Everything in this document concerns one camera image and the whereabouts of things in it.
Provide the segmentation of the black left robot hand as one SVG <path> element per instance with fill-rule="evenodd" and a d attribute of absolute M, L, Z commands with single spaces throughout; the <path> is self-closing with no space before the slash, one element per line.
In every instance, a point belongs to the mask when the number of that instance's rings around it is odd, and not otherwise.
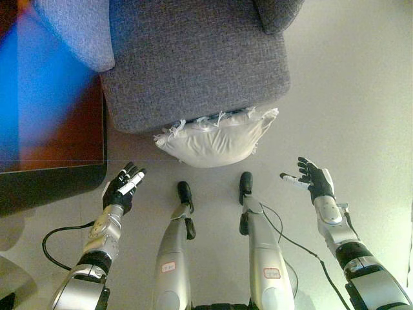
<path fill-rule="evenodd" d="M 117 205 L 123 215 L 132 208 L 132 198 L 139 184 L 146 176 L 146 169 L 140 169 L 133 162 L 127 163 L 110 182 L 102 193 L 103 209 L 109 205 Z"/>

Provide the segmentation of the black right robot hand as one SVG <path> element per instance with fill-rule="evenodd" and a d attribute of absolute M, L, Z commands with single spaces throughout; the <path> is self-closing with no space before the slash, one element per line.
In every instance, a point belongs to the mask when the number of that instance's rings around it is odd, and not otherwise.
<path fill-rule="evenodd" d="M 284 172 L 279 175 L 280 178 L 296 187 L 308 190 L 312 203 L 314 203 L 318 197 L 330 196 L 336 199 L 334 183 L 328 169 L 319 168 L 305 157 L 299 157 L 297 159 L 297 166 L 301 173 L 299 178 Z"/>

